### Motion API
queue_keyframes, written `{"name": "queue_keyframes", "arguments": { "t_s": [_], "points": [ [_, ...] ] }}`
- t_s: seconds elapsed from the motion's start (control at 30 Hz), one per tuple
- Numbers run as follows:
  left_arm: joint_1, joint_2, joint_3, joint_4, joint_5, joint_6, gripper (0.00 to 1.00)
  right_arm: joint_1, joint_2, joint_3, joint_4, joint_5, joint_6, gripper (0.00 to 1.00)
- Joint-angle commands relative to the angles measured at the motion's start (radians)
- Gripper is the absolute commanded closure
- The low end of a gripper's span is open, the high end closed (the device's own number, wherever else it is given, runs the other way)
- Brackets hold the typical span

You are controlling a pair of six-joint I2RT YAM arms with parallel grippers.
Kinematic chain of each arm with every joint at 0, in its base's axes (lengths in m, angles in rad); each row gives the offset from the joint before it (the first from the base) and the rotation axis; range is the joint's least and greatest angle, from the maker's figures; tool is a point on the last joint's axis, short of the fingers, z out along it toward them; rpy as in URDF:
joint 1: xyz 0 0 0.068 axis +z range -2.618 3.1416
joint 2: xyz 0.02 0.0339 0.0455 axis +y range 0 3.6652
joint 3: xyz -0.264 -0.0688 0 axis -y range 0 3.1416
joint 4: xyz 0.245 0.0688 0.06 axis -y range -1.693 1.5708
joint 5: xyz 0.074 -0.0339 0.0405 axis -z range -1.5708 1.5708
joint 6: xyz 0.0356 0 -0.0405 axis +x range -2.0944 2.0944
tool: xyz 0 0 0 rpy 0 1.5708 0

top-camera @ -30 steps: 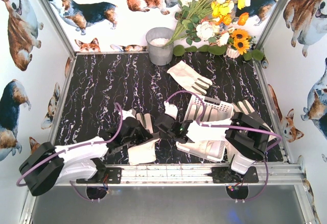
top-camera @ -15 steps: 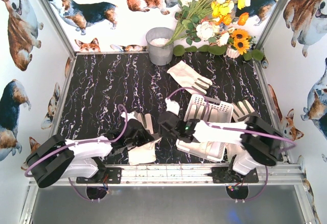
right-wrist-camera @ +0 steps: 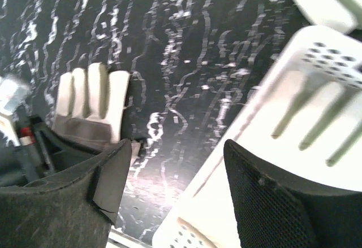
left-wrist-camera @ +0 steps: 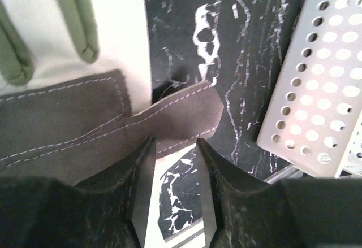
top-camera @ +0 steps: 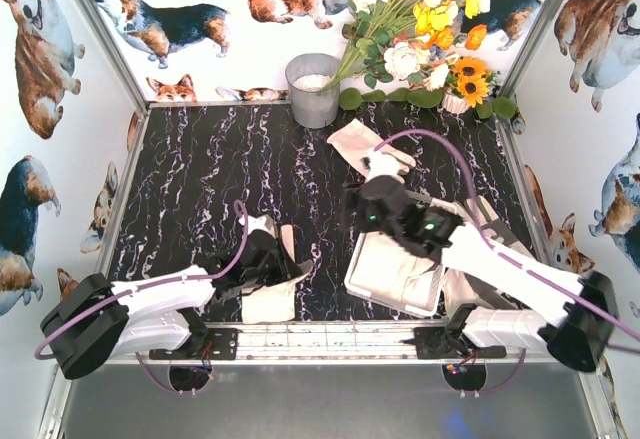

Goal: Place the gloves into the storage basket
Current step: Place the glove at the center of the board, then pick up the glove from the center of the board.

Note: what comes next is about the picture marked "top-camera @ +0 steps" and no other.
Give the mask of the white glove grey palm patch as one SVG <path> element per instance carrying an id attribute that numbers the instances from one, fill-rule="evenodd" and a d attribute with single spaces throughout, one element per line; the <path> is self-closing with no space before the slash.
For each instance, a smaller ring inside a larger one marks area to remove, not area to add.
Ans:
<path id="1" fill-rule="evenodd" d="M 252 217 L 248 219 L 249 232 L 263 230 L 275 237 L 275 225 L 270 217 Z M 295 259 L 295 239 L 292 225 L 281 226 L 280 238 L 290 259 Z M 302 275 L 284 283 L 263 287 L 261 289 L 243 289 L 241 318 L 244 324 L 282 323 L 295 317 L 295 291 L 297 285 L 310 274 L 313 261 L 306 261 L 299 266 Z"/>

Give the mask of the white glove green fingers back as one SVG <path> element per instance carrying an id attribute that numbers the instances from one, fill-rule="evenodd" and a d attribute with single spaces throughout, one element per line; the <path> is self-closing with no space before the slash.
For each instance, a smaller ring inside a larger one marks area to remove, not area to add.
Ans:
<path id="1" fill-rule="evenodd" d="M 329 136 L 327 143 L 332 145 L 340 156 L 359 174 L 367 178 L 371 167 L 379 166 L 382 155 L 392 156 L 395 161 L 396 171 L 392 172 L 390 159 L 384 159 L 382 166 L 386 169 L 382 173 L 395 175 L 401 182 L 403 176 L 416 167 L 416 160 L 410 155 L 386 144 L 381 149 L 374 148 L 382 142 L 382 138 L 357 119 L 337 130 Z"/>

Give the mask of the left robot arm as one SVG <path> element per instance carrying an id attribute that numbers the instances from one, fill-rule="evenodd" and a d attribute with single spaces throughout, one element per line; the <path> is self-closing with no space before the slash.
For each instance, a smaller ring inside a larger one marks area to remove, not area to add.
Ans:
<path id="1" fill-rule="evenodd" d="M 254 229 L 237 253 L 221 251 L 161 277 L 121 282 L 92 274 L 43 319 L 41 330 L 69 380 L 127 354 L 188 358 L 206 335 L 197 309 L 296 282 L 312 267 L 295 262 L 281 237 Z"/>

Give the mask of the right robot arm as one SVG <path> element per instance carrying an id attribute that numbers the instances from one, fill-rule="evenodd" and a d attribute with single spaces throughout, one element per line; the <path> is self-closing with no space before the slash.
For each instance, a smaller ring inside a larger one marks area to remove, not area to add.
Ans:
<path id="1" fill-rule="evenodd" d="M 412 258 L 474 277 L 525 309 L 460 307 L 445 334 L 468 346 L 545 350 L 564 366 L 596 371 L 618 318 L 611 280 L 595 271 L 550 267 L 487 236 L 453 204 L 418 198 L 393 176 L 346 187 L 343 216 L 364 235 L 378 233 Z"/>

